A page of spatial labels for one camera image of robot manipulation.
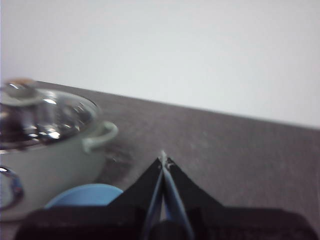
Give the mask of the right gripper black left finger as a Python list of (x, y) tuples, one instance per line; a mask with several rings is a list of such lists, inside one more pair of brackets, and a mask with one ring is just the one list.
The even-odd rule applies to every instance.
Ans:
[(113, 225), (151, 225), (160, 217), (163, 167), (157, 158), (127, 190), (108, 206)]

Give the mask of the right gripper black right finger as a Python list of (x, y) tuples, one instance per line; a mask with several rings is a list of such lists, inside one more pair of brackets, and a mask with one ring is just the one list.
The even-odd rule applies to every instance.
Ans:
[(169, 215), (182, 225), (201, 225), (202, 212), (212, 214), (223, 209), (169, 157), (164, 158), (164, 182)]

